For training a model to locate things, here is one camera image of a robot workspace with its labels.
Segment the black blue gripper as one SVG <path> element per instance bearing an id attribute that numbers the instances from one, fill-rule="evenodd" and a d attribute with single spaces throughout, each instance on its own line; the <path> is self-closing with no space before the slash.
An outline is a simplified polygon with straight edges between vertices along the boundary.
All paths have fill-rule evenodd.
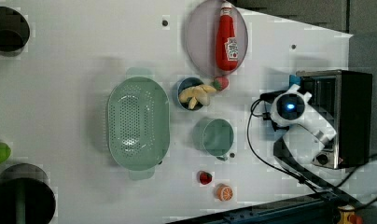
<path id="1" fill-rule="evenodd" d="M 288 79 L 288 83 L 289 83 L 289 85 L 288 85 L 289 88 L 291 88 L 293 85 L 299 86 L 299 88 L 297 89 L 297 92 L 304 96 L 305 102 L 309 102 L 311 100 L 312 95 L 301 86 L 301 78 L 300 77 L 297 77 L 296 75 L 290 75 L 289 79 Z M 286 90 L 271 91 L 271 92 L 262 93 L 260 95 L 259 99 L 261 101 L 265 101 L 266 103 L 272 103 L 277 96 L 279 96 L 279 95 L 281 95 L 285 92 L 286 92 Z"/>

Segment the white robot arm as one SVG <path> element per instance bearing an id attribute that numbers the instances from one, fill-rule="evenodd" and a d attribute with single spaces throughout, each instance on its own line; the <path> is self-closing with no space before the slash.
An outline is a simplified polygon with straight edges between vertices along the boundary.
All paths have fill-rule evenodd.
<path id="1" fill-rule="evenodd" d="M 330 123 L 309 101 L 310 92 L 301 93 L 300 85 L 293 83 L 285 91 L 262 93 L 260 101 L 271 105 L 264 114 L 272 121 L 275 130 L 287 129 L 273 144 L 273 156 L 284 172 L 295 176 L 303 184 L 315 184 L 337 197 L 341 206 L 359 204 L 359 201 L 311 172 L 306 165 L 322 156 L 322 150 L 338 136 L 338 129 Z"/>

